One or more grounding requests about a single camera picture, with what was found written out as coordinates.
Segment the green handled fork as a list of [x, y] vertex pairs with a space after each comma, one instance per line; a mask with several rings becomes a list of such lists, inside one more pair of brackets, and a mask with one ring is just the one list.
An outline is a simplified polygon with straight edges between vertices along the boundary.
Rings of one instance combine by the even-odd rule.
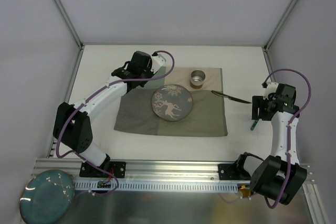
[[256, 120], [253, 122], [252, 126], [250, 127], [250, 130], [251, 130], [251, 131], [253, 131], [253, 130], [255, 129], [255, 127], [256, 127], [258, 121], [259, 121], [259, 120], [256, 119]]

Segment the black table knife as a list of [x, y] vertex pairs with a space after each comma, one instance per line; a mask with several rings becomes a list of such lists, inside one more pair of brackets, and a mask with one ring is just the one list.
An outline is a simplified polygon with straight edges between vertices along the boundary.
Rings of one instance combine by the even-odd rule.
[[235, 101], [235, 102], [239, 102], [239, 103], [243, 103], [243, 104], [251, 104], [250, 101], [246, 101], [246, 100], [239, 99], [239, 98], [236, 98], [236, 97], [233, 97], [233, 96], [229, 96], [229, 95], [223, 94], [223, 93], [215, 91], [215, 90], [212, 90], [211, 93], [214, 94], [214, 95], [220, 96], [222, 98], [228, 98], [231, 101]]

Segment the green beige cloth placemat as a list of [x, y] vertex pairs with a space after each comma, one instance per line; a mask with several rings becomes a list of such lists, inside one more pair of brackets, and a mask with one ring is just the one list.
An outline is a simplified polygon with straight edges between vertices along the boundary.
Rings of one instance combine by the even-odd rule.
[[190, 85], [194, 68], [176, 67], [167, 77], [150, 81], [121, 98], [114, 130], [125, 133], [181, 136], [227, 136], [221, 68], [200, 68], [205, 81]]

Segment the grey reindeer plate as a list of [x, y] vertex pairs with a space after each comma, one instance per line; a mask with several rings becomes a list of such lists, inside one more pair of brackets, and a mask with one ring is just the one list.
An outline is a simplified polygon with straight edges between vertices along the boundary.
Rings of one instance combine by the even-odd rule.
[[186, 118], [193, 109], [193, 97], [183, 86], [168, 84], [158, 88], [151, 98], [153, 112], [161, 119], [175, 122]]

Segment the metal cup with cork base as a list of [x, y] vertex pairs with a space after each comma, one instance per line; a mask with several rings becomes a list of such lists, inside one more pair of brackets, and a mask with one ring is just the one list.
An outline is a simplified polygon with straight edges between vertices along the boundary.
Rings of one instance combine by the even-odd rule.
[[201, 70], [194, 70], [190, 74], [190, 86], [194, 89], [200, 89], [206, 79], [206, 74]]

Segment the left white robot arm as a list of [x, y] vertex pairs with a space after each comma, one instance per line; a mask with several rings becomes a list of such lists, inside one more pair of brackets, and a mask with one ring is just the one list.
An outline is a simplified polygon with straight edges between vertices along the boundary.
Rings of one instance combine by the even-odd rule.
[[152, 78], [165, 62], [161, 54], [136, 51], [88, 98], [74, 104], [64, 102], [58, 107], [53, 137], [90, 162], [97, 176], [107, 175], [110, 157], [93, 142], [91, 122], [113, 101], [138, 86], [143, 87], [146, 79]]

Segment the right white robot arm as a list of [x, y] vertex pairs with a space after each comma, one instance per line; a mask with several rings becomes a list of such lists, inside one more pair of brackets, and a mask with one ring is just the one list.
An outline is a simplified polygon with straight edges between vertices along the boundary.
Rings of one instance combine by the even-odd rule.
[[273, 200], [275, 206], [287, 205], [307, 178], [296, 150], [300, 116], [300, 108], [295, 104], [296, 88], [276, 82], [264, 82], [262, 86], [264, 95], [252, 98], [251, 118], [271, 122], [271, 153], [255, 170], [246, 162], [250, 156], [247, 152], [239, 156], [233, 167], [238, 178], [250, 180], [252, 192]]

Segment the teal round stool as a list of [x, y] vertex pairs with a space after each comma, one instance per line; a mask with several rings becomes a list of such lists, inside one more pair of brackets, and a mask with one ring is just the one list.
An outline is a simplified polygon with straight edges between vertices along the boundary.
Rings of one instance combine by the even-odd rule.
[[74, 197], [70, 175], [50, 169], [25, 186], [19, 199], [19, 213], [24, 223], [56, 223], [68, 211]]

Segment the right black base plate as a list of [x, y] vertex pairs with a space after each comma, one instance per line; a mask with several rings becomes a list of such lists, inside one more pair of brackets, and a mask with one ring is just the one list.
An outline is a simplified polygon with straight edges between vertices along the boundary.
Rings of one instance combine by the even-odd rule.
[[243, 165], [236, 163], [232, 164], [218, 164], [218, 176], [220, 180], [250, 180], [251, 176]]

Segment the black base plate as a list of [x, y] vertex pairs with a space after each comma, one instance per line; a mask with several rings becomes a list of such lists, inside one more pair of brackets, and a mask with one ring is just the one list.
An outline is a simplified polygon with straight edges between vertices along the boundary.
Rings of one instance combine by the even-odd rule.
[[250, 180], [251, 176], [243, 165], [236, 163], [232, 164], [218, 164], [218, 176], [220, 180]]
[[81, 164], [79, 176], [83, 178], [107, 178], [110, 173], [116, 178], [125, 178], [126, 162], [109, 161], [99, 169], [94, 168], [88, 162]]

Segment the aluminium mounting rail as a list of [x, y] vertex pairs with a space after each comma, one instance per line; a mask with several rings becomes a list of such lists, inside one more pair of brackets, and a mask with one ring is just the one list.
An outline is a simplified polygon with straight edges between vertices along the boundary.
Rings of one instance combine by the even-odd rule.
[[[249, 180], [220, 180], [216, 161], [145, 161], [124, 160], [125, 178], [121, 181], [137, 182], [196, 182], [196, 183], [238, 183], [247, 185]], [[79, 178], [82, 161], [78, 158], [39, 158], [35, 162], [31, 176], [34, 177], [50, 169], [63, 170], [74, 178]]]

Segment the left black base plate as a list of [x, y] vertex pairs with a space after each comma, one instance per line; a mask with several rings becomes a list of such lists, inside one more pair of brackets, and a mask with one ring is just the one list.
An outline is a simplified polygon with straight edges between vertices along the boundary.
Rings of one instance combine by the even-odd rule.
[[126, 162], [109, 161], [99, 169], [94, 168], [88, 162], [81, 164], [79, 176], [83, 178], [107, 178], [110, 173], [116, 178], [125, 178]]

